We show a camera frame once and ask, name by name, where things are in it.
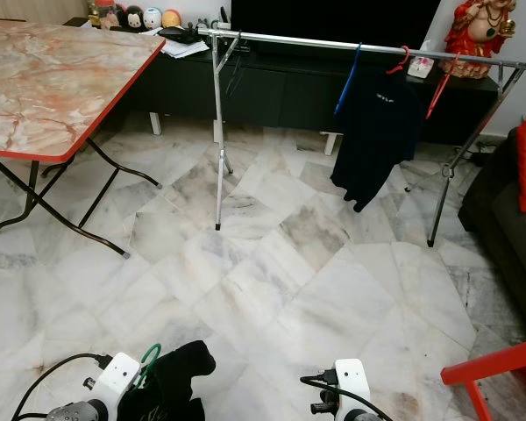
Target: folding table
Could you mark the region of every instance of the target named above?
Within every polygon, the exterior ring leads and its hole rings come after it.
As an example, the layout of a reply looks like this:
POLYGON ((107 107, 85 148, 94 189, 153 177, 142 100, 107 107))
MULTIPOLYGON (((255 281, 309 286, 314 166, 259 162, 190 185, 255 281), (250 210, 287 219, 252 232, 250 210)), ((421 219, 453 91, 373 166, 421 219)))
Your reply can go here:
POLYGON ((153 178, 111 160, 89 135, 163 47, 162 37, 69 26, 0 21, 0 157, 31 161, 29 182, 0 161, 0 171, 26 194, 23 213, 0 230, 27 218, 37 204, 71 230, 123 257, 130 255, 82 228, 119 171, 153 178), (64 218, 44 195, 72 163, 86 141, 115 169, 78 225, 64 218), (58 171, 38 193, 41 162, 58 171))

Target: black tv cabinet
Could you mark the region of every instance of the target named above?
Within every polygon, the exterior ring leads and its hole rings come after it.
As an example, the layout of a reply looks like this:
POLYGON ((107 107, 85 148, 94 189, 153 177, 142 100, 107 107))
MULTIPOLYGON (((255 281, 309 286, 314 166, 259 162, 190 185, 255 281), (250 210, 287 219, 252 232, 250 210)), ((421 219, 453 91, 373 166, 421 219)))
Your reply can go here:
MULTIPOLYGON (((67 25, 77 25, 72 19, 67 25)), ((333 110, 351 69, 349 60, 251 52, 242 54, 242 80, 232 98, 224 94, 237 55, 220 81, 224 120, 251 125, 340 132, 333 110)), ((425 110, 444 73, 426 79, 407 76, 425 110)), ((425 122, 421 141, 463 144, 497 99, 497 84, 452 77, 425 122)), ((158 54, 121 100, 133 110, 216 118, 211 52, 173 59, 158 54)))

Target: black cloth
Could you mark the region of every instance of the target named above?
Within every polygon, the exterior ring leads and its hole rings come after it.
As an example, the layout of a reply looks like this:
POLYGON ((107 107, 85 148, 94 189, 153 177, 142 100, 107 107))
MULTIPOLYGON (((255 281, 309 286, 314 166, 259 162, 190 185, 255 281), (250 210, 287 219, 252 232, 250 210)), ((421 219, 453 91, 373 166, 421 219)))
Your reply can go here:
POLYGON ((159 357, 146 375, 144 388, 123 396, 117 421, 204 421, 201 399, 190 400, 191 378, 209 375, 216 366, 201 340, 159 357))
POLYGON ((376 196, 395 164, 413 159, 425 113, 405 72, 358 67, 338 122, 344 128, 331 180, 347 190, 360 212, 376 196))

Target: red clothes hanger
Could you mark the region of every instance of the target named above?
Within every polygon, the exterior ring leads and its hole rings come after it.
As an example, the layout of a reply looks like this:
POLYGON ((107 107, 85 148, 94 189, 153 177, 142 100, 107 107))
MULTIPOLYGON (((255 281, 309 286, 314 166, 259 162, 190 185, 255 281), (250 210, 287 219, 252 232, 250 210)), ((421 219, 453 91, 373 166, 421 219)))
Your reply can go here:
POLYGON ((452 65, 450 66, 450 70, 448 70, 448 73, 445 77, 443 77, 440 81, 440 83, 437 86, 437 90, 435 90, 435 95, 432 97, 432 101, 430 101, 429 110, 427 111, 427 120, 430 117, 430 114, 435 109, 435 106, 437 105, 438 98, 442 95, 442 91, 446 87, 446 83, 448 83, 448 79, 450 79, 450 75, 452 73, 452 70, 454 69, 454 66, 456 66, 456 63, 458 62, 459 53, 456 54, 456 57, 454 58, 454 61, 452 62, 452 65))
POLYGON ((397 66, 392 68, 391 70, 386 71, 386 75, 391 75, 395 72, 399 72, 400 70, 403 70, 403 66, 405 63, 407 63, 407 60, 409 60, 409 47, 408 46, 402 46, 402 48, 405 50, 405 58, 400 61, 397 66))

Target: red table edge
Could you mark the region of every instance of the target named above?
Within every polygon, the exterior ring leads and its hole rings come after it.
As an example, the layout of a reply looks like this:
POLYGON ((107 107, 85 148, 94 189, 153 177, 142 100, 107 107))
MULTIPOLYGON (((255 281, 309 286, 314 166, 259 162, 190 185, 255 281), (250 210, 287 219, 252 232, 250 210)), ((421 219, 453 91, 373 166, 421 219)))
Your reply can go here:
POLYGON ((142 74, 142 72, 148 67, 148 65, 152 62, 154 57, 160 52, 162 47, 166 44, 166 40, 163 39, 164 42, 162 42, 155 51, 153 51, 152 55, 144 62, 144 64, 140 67, 139 70, 131 77, 131 79, 125 84, 125 86, 119 91, 118 94, 115 95, 115 97, 111 100, 110 103, 107 104, 107 106, 103 109, 103 111, 97 116, 97 118, 93 121, 91 125, 86 129, 86 131, 82 134, 82 136, 68 149, 67 152, 65 152, 63 155, 36 155, 33 153, 20 153, 20 152, 11 152, 11 151, 0 151, 0 156, 6 157, 6 158, 16 158, 19 160, 26 160, 26 161, 44 161, 44 162, 66 162, 68 159, 76 153, 78 148, 82 146, 82 143, 88 138, 88 136, 100 125, 100 123, 103 121, 105 116, 111 111, 111 109, 115 106, 116 103, 118 103, 119 99, 121 99, 121 96, 123 96, 127 90, 133 85, 133 83, 139 78, 139 76, 142 74))

